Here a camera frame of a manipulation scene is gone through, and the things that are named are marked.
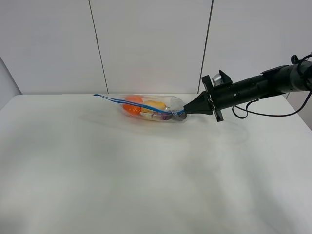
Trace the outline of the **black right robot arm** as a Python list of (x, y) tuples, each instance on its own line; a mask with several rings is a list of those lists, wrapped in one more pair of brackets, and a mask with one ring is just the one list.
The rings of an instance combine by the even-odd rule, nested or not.
[(249, 106), (259, 99), (291, 92), (311, 92), (312, 63), (294, 55), (291, 65), (272, 68), (239, 82), (233, 82), (227, 74), (219, 71), (213, 78), (202, 77), (202, 83), (205, 91), (184, 106), (184, 113), (215, 115), (220, 122), (223, 120), (223, 109), (243, 103)]

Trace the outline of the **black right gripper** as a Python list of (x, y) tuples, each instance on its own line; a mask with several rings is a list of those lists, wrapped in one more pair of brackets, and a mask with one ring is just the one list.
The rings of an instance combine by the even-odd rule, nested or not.
[(231, 90), (232, 84), (214, 86), (209, 75), (201, 78), (206, 93), (201, 93), (193, 101), (184, 105), (186, 114), (211, 115), (212, 111), (217, 122), (223, 121), (221, 110), (234, 106), (234, 95)]

